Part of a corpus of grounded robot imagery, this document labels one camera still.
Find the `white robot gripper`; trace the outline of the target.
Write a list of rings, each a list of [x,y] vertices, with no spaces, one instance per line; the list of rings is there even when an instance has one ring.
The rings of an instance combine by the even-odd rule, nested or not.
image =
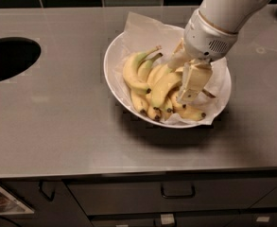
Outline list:
[[[207,23],[199,9],[193,12],[183,39],[167,62],[170,69],[184,66],[177,97],[181,104],[193,102],[210,80],[213,69],[208,60],[217,61],[225,57],[237,39],[237,33],[227,33]]]

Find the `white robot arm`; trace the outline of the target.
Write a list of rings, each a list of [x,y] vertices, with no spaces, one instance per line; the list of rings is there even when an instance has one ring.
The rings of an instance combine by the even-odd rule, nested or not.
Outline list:
[[[240,29],[270,0],[203,0],[191,15],[182,37],[183,49],[168,63],[184,63],[178,101],[195,100],[210,78],[211,62],[217,61],[236,43]]]

